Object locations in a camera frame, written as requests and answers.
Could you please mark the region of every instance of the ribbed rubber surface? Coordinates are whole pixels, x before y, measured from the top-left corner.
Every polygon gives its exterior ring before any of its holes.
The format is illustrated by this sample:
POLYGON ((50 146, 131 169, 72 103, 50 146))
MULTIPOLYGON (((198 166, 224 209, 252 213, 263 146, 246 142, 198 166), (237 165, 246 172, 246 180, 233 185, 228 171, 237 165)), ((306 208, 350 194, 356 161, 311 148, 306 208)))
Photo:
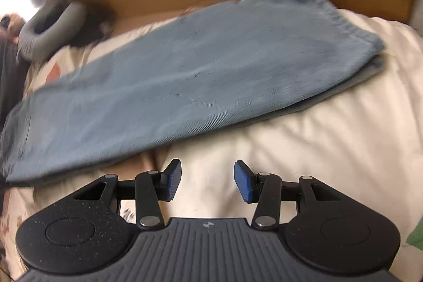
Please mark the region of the ribbed rubber surface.
POLYGON ((29 271, 21 282, 394 282, 385 271, 342 278, 293 259, 277 235, 251 229, 245 219, 172 219, 139 235, 130 251, 103 270, 82 276, 29 271))

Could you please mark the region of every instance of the sunglasses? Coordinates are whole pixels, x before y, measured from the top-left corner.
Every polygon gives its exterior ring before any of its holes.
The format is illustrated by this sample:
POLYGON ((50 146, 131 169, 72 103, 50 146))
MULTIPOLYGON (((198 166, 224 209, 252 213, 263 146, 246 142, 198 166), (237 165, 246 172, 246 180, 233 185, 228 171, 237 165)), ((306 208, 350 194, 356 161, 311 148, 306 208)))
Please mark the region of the sunglasses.
POLYGON ((9 24, 10 24, 10 16, 6 15, 0 21, 0 27, 7 30, 7 28, 9 28, 9 24))

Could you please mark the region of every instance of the bed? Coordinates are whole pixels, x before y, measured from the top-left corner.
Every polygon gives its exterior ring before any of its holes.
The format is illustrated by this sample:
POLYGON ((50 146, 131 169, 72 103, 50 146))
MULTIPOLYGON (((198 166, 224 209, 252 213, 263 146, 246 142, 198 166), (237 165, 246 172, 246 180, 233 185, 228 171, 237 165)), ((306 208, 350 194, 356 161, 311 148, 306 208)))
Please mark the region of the bed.
MULTIPOLYGON (((391 272, 404 282, 420 281, 423 251, 406 240, 423 215, 422 39, 399 22, 340 12, 385 42, 388 65, 382 74, 302 112, 178 141, 35 190, 9 190, 0 239, 11 277, 17 279, 25 272, 14 237, 20 223, 33 213, 103 174, 133 179, 179 158, 183 178, 175 200, 162 205, 167 217, 250 220, 255 207, 242 202, 233 182, 236 160, 242 159, 255 172, 278 174, 285 181, 312 175, 392 220, 401 232, 401 248, 391 272), (219 182, 210 184, 210 180, 219 182)), ((61 49, 44 66, 31 67, 25 96, 169 21, 129 31, 95 47, 61 49)), ((133 221, 134 214, 134 202, 123 202, 121 215, 133 221)), ((281 221, 294 215, 294 204, 283 203, 281 221)))

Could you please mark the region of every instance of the circular pad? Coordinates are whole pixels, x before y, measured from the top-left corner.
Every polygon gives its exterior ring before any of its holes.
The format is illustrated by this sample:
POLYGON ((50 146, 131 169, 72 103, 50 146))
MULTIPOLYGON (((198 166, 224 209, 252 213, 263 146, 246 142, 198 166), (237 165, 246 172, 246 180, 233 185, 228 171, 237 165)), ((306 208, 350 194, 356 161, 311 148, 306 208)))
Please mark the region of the circular pad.
POLYGON ((67 218, 51 223, 46 229, 46 236, 57 245, 74 246, 90 239, 94 232, 95 227, 88 220, 67 218))
POLYGON ((287 225, 286 243, 301 260, 332 274, 359 275, 387 268, 400 236, 395 225, 365 206, 321 202, 287 225))
POLYGON ((25 264, 51 274, 98 270, 123 254, 131 241, 126 221, 101 201, 62 199, 18 229, 25 264))

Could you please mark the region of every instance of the blue finger pad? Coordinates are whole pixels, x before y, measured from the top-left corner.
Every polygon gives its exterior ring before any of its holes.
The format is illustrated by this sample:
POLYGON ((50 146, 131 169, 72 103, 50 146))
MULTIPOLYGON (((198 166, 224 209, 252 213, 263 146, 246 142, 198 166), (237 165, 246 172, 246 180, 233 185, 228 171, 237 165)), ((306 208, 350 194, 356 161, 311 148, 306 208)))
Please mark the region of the blue finger pad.
POLYGON ((233 167, 233 178, 241 193, 244 202, 252 202, 252 186, 251 179, 247 176, 244 170, 235 163, 233 167))
POLYGON ((176 190, 178 189, 179 182, 181 181, 181 177, 182 177, 181 162, 179 160, 174 159, 171 164, 175 164, 176 167, 169 174, 168 186, 167 186, 168 187, 167 201, 171 201, 175 197, 176 190))

